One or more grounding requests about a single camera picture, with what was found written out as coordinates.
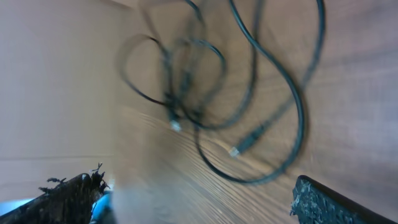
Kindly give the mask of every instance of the black cable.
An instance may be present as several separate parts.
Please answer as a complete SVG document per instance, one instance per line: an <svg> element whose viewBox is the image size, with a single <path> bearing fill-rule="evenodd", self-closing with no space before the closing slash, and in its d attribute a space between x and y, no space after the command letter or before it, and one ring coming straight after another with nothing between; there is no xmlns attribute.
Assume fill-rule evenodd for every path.
<svg viewBox="0 0 398 224"><path fill-rule="evenodd" d="M204 20L202 17L202 14L200 13L199 7L196 6L193 2L190 0L185 0L194 10L195 15L197 20L202 24L202 28L205 28ZM311 79L318 63L320 60L320 54L322 51L322 45L323 45L323 40L325 37L325 6L323 3L323 0L317 0L317 6L318 6L318 16L319 16L319 25L318 25L318 39L315 44L315 49L313 52L313 56L311 59L311 62L305 72L304 77L302 78L302 81L300 83L300 88L294 81L294 79L290 76L290 74L287 72L287 70L283 67L283 65L269 52L267 51L261 44L258 42L258 31L259 31L259 23L261 20L261 11L263 8L264 0L257 0L257 4L255 5L256 12L254 13L254 25L253 25L253 31L252 34L247 30L246 26L244 25L243 21L240 18L240 15L238 13L238 10L236 9L236 6L233 2L233 0L229 0L229 5L231 7L233 16L239 26L239 28L242 30L243 34L251 44L251 54L252 54L252 60L251 60L251 78L248 83L248 87L246 88L246 92L240 102L240 105L238 108L234 111L234 113L226 120L224 120L220 124L207 124L204 125L201 123L201 120L203 119L204 116L204 109L206 105L208 105L215 95L218 93L218 91L221 89L224 83L224 79L226 76L226 61L222 55L222 53L213 45L211 45L209 42L207 42L203 35L201 37L203 39L195 39L192 36L192 28L188 29L188 40L183 40L185 44L191 45L192 47L197 47L197 46L202 46L209 48L212 50L220 59L221 62L221 73L219 76L218 81L214 84L213 88L208 91L208 93L205 95L204 100L201 101L199 106L197 106L195 109L188 109L183 101L184 101L184 96L187 94L187 91L189 91L191 82L192 82L192 76L194 74L193 68L195 67L194 65L196 64L196 60L198 60L198 57L194 57L194 60L189 63L189 67L186 71L183 72L183 78L182 82L180 84L180 91L178 94L178 97L173 91L173 70L172 70L172 55L173 53L171 51L166 50L166 48L156 39L142 35L141 41L149 39L153 40L159 47L162 56L163 56L163 64L164 64L164 73L167 78L167 85L168 87L166 88L165 92L165 102L161 102L158 100L155 100L138 90L127 78L127 73L126 73L126 64L127 64L127 56L131 52L131 50L137 45L136 43L132 43L131 41L134 39L131 38L129 39L121 48L120 53L118 54L119 57L117 58L117 68L121 74L122 79L139 95L144 97L145 99L160 104L164 105L168 112L169 112L169 119L170 121L175 121L178 122L179 116L176 113L176 110L178 108L182 109L183 115L193 123L194 125L194 138L195 138L195 144L198 149L198 152L202 159L205 161L207 166L216 174L218 174L220 177L223 177L225 179L231 180L233 182L238 182L241 184L260 184L260 183L266 183L269 181L272 181L281 173L283 173L286 168L291 165L291 163L294 161L294 159L297 157L298 151L300 150L304 135L305 135L305 116L304 116L304 105L303 105L303 99L301 97L301 90L304 89L307 86L308 81ZM263 56L265 56L271 63L274 64L274 66L278 69L280 74L285 78L285 81L287 82L291 92L292 92L292 98L289 98L285 103L283 103L277 111L275 111L272 116L265 120L260 126L256 127L252 132L250 132L243 140L237 144L235 147L233 147L232 151L232 156L235 156L237 154L243 153L244 151L248 150L253 144L256 143L256 141L273 125L274 121L277 121L290 107L290 105L295 102L296 107L297 107L297 115L298 115L298 129L297 129L297 137L295 139L294 145L292 147L292 151L289 154L288 158L282 163L282 165L276 170L274 170L271 174L269 175L264 175L263 177L257 178L257 179L249 179L249 180L244 180L244 179L238 179L235 177L232 177L228 174L225 174L224 172L220 171L218 168L216 168L205 156L203 153L201 146L200 146L200 129L223 129L232 126L234 123L236 123L243 115L243 113L246 111L251 99L252 99L252 94L254 91L254 87L256 84L257 80L257 55L258 52L261 53Z"/></svg>

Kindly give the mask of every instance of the wood grain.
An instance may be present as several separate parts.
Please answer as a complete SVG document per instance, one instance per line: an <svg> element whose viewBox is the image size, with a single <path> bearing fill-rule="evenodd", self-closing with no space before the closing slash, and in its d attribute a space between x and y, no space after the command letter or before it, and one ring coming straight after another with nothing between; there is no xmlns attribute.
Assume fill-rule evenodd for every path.
<svg viewBox="0 0 398 224"><path fill-rule="evenodd" d="M170 130L163 108L135 95L120 82L115 206L121 223L297 223L289 216L292 189L305 174L354 201L398 221L398 2L394 0L325 1L327 38L319 68L305 90L310 114L308 142L294 164L275 181L256 186L219 178L200 159L192 127ZM254 1L237 1L251 24ZM181 31L190 9L182 2L150 9L162 40ZM226 55L228 79L207 121L220 122L238 105L248 81L249 45L227 2L205 6L208 40ZM133 27L126 36L139 33ZM314 0L268 0L261 42L300 79L317 33ZM211 52L195 77L195 104L220 69ZM131 56L131 79L159 98L159 59L144 44ZM237 177L270 172L290 151L297 129L292 107L247 154L231 159L228 150L266 119L289 89L275 68L260 59L256 97L244 118L230 129L202 134L201 145L212 162Z"/></svg>

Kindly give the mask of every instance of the wooden surface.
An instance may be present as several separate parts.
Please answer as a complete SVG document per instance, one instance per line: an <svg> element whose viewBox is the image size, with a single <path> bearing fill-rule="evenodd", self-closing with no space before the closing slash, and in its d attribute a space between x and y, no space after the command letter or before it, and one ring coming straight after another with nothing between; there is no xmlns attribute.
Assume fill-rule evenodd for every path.
<svg viewBox="0 0 398 224"><path fill-rule="evenodd" d="M1 1L1 202L38 197L55 186L49 177L99 162L110 177L125 13L111 1Z"/></svg>
<svg viewBox="0 0 398 224"><path fill-rule="evenodd" d="M234 110L249 74L249 44L226 1L207 5L208 40L226 55L228 81L210 106L209 121ZM250 27L254 1L237 7ZM296 178L305 174L354 201L398 222L398 1L326 1L327 35L322 61L305 90L310 129L293 165L275 181L256 186L219 178L200 159L192 127L169 128L165 110L143 100L125 84L118 88L118 140L115 207L120 223L297 223L289 216ZM150 9L169 43L190 9L184 3ZM145 31L134 16L125 18L125 35ZM268 0L261 42L298 79L308 64L317 33L315 0ZM159 56L153 43L132 55L131 79L161 98ZM220 168L238 177L270 172L290 151L297 129L294 107L237 160L228 150L266 119L289 89L275 68L260 59L256 96L245 117L230 129L202 134L202 146ZM195 80L195 97L209 88L219 70L208 53Z"/></svg>

